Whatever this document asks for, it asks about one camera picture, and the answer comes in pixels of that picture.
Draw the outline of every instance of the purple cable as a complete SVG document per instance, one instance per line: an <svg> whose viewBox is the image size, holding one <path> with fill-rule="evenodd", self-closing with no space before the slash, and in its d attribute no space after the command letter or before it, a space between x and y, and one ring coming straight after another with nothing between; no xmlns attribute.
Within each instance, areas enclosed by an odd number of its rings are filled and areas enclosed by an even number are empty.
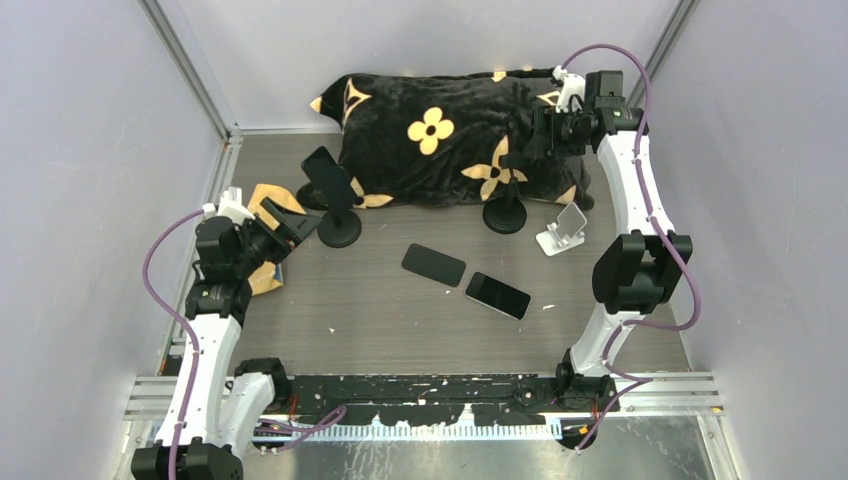
<svg viewBox="0 0 848 480"><path fill-rule="evenodd" d="M674 248L674 245L671 243L671 240L668 238L668 235L666 235L666 233L662 231L662 227L660 227L659 221L657 221L657 218L653 215L654 204L651 201L651 195L648 192L648 185L645 181L645 173L642 171L642 160L639 158L639 153L642 149L642 134L645 132L645 126L648 124L648 115L651 112L651 98L653 94L651 89L651 81L648 78L648 71L645 70L645 66L642 65L642 62L640 62L638 58L636 58L636 55L633 55L624 48L608 43L598 43L581 48L580 50L574 52L574 54L572 54L570 57L568 57L565 62L563 62L562 69L565 70L566 67L568 67L568 64L570 64L575 58L582 55L583 53L599 48L613 50L629 58L630 61L632 61L633 64L636 65L636 68L639 69L639 74L642 76L642 81L645 82L645 109L642 113L642 119L639 121L639 127L636 129L636 140L633 144L633 163L636 167L636 177L639 180L639 188L642 190L642 200L645 202L645 208L648 211L648 218L651 222L651 226L654 227L654 232L657 234L658 237L660 237L660 241L662 241L666 250L668 250L668 252L671 254L671 257L674 259L674 262L680 268L680 271L683 273L683 277L686 278L686 282L689 284L689 289L692 290L693 309L692 317L689 319L688 322L684 323L683 325L665 325L662 323L651 322L647 320L625 320L624 322L621 322L621 325L619 325L618 327L616 327L615 330L613 330L612 335L610 335L610 338L607 341L607 344L604 346L604 351L601 356L601 360L603 361L604 366L606 366L610 372L618 375L621 378L630 380L634 383L628 387L621 389L621 391L619 391L614 397L612 397L607 406L601 411L600 415L598 416L598 419L595 421L595 424L592 425L592 428L589 430L589 432L586 434L580 444L577 445L577 448L575 448L575 451L578 453L578 455L580 454L580 450L585 446L586 442L588 442L589 439L591 439L595 435L595 432L598 430L598 426L601 424L601 421L603 421L604 417L606 417L607 413L609 413L610 409L612 409L613 405L618 403L618 399L620 399L624 394L630 392L636 387L651 382L650 378L639 378L633 375L629 375L625 372L616 369L609 363L610 350L612 350L612 346L615 343L615 340L618 338L619 335L621 335L621 332L624 327L641 325L645 327L657 328L660 330L681 332L683 330L692 328L698 321L698 318L700 318L701 316L700 289L698 288L697 282L695 282L694 275L692 275L692 270L689 269L689 266L686 265L686 262L683 261L683 258Z"/></svg>
<svg viewBox="0 0 848 480"><path fill-rule="evenodd" d="M185 217L177 220L176 223L168 227L167 230L162 232L162 235L159 235L159 238L153 242L153 245L150 247L150 250L147 252L147 255L144 257L144 265L141 267L141 279L144 281L144 288L147 289L147 293L153 297L153 300L159 304L166 312L168 312L171 317L179 323L183 329L188 334L189 339L191 340L191 344L194 345L194 352L192 352L192 362L191 362L191 370L188 374L188 381L186 382L186 391L183 395L183 403L180 405L180 411L177 414L177 425L174 426L174 438L171 441L171 448L168 452L168 480L177 480L177 449L180 445L180 432L183 429L183 422L185 421L186 412L188 411L189 400L191 399L191 390L194 388L194 381L197 377L197 364L200 361L200 344L197 341L197 335L194 333L194 329L189 325L188 320L185 317L177 313L176 310L171 308L165 300L162 300L162 297L156 293L156 290L153 289L153 285L150 284L150 260L153 258L153 254L156 253L156 249L159 248L159 245L162 243L165 238L168 237L174 230L176 230L180 225L188 222L194 217L200 216L203 214L203 210L198 210L194 213L190 213Z"/></svg>
<svg viewBox="0 0 848 480"><path fill-rule="evenodd" d="M314 427L295 427L293 425L281 423L281 422L278 422L276 420L270 420L270 419L267 419L267 418L260 418L259 419L260 423L267 423L267 424L270 424L270 425L275 425L275 426L280 427L280 428L279 428L279 430L274 429L274 428L257 428L256 431L260 432L260 433L277 433L277 434L279 434L279 433L294 433L294 432L303 433L303 435L301 435L300 437L296 438L295 440L292 440L291 442L289 442L289 443L285 444L284 446L277 449L278 452L284 452L286 450L294 448L300 442L309 438L309 436L312 435L313 433L318 433L321 430L326 430L326 429L332 427L333 425L339 423L341 421L341 419L345 416L346 413L347 413L347 407L345 407L344 405L336 407L333 411L328 413L324 418L322 418L318 423L316 423Z"/></svg>

